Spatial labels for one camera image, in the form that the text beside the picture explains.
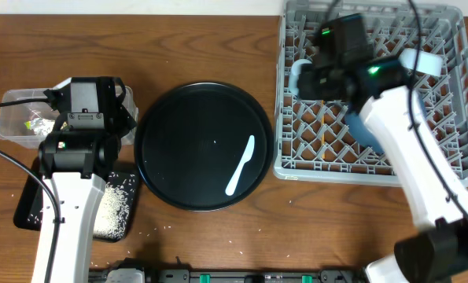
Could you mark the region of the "light blue bowl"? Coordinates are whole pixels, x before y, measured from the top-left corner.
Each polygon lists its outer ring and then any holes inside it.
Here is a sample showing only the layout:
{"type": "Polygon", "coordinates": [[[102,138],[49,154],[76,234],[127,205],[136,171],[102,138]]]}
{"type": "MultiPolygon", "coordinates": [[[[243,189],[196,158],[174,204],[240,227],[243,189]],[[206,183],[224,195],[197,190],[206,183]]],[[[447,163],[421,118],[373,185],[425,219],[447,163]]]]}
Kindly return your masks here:
{"type": "Polygon", "coordinates": [[[412,71],[432,76],[441,76],[443,59],[433,53],[406,48],[398,57],[400,63],[412,71]]]}

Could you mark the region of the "dark blue plate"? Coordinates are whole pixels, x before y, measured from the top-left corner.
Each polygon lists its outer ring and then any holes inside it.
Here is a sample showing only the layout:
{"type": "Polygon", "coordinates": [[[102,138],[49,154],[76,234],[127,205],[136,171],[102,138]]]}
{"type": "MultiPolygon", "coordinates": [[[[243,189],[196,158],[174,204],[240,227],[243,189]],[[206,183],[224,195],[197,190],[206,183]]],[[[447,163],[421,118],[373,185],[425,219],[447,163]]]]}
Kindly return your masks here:
{"type": "Polygon", "coordinates": [[[357,113],[347,111],[345,114],[345,123],[348,125],[350,135],[362,147],[370,147],[374,152],[379,154],[384,152],[376,137],[369,132],[357,113]]]}

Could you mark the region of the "yellow snack wrapper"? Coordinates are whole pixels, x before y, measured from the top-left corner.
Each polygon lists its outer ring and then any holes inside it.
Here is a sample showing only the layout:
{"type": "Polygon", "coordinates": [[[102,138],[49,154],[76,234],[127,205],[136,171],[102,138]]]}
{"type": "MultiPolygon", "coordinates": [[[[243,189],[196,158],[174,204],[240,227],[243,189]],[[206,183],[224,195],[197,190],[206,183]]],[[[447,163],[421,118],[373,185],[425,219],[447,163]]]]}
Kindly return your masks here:
{"type": "Polygon", "coordinates": [[[24,123],[36,136],[47,136],[53,130],[54,124],[53,120],[43,118],[34,118],[24,123]]]}

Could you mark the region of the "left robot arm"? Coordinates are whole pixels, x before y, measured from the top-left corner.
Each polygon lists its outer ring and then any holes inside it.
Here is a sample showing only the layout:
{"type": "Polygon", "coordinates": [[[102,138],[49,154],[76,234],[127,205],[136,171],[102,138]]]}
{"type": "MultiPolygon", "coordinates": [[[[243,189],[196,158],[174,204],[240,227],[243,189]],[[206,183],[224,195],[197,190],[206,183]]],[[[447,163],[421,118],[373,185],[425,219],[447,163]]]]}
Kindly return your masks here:
{"type": "Polygon", "coordinates": [[[119,77],[71,77],[44,94],[58,111],[39,145],[42,223],[33,282],[85,282],[94,222],[122,138],[137,123],[119,77]]]}

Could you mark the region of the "light blue cup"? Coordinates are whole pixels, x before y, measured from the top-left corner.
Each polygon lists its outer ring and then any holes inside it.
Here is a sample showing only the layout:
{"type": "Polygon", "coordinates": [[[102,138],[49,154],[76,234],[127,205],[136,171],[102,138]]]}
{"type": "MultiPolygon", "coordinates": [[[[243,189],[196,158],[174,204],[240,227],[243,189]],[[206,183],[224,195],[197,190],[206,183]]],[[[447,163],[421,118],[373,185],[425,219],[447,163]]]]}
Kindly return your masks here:
{"type": "Polygon", "coordinates": [[[288,88],[289,92],[293,95],[298,95],[299,89],[297,86],[298,79],[301,74],[301,69],[304,65],[312,65],[312,63],[307,59],[299,59],[293,63],[289,73],[289,82],[288,88]]]}

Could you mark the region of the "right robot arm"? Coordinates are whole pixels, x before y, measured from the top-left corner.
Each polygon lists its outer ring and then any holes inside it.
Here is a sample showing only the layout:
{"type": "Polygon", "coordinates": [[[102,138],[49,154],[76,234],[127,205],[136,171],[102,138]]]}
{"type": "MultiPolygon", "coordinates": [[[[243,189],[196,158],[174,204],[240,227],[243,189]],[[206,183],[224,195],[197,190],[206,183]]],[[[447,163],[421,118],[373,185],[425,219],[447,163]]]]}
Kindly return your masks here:
{"type": "Polygon", "coordinates": [[[432,136],[410,75],[438,73],[439,57],[414,49],[374,58],[368,45],[296,61],[290,90],[304,100],[347,101],[381,146],[411,209],[417,234],[370,263],[370,282],[445,282],[468,270],[468,189],[432,136]]]}

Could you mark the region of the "wooden chopstick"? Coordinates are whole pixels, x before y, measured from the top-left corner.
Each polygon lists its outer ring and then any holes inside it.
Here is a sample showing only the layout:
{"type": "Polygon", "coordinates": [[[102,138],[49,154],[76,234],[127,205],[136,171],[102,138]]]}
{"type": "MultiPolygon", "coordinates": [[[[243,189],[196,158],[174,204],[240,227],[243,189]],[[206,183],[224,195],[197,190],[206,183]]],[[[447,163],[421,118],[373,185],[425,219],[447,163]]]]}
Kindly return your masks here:
{"type": "Polygon", "coordinates": [[[321,148],[320,148],[320,153],[321,153],[321,159],[324,160],[325,157],[326,157],[326,154],[325,154],[325,151],[326,149],[323,148],[323,146],[325,145],[325,135],[324,135],[324,125],[325,125],[325,113],[326,113],[326,104],[325,104],[325,101],[321,101],[321,110],[322,110],[322,114],[321,114],[321,127],[320,127],[320,133],[321,133],[321,137],[320,137],[320,141],[321,141],[321,148]]]}

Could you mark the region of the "light blue plastic spoon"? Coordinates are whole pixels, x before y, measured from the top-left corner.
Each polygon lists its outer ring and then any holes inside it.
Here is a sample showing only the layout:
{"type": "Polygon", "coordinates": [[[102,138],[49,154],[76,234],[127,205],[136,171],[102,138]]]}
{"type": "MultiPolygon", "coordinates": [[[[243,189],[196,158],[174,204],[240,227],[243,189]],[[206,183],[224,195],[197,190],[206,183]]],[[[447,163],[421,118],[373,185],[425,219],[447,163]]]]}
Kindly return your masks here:
{"type": "Polygon", "coordinates": [[[241,176],[241,172],[243,170],[243,167],[245,166],[246,163],[248,163],[252,159],[252,155],[254,152],[254,147],[255,147],[255,137],[253,135],[249,136],[248,142],[246,144],[245,150],[241,156],[241,159],[232,174],[230,181],[227,184],[227,187],[225,188],[225,194],[227,196],[233,196],[235,193],[235,190],[238,186],[238,181],[241,176]]]}

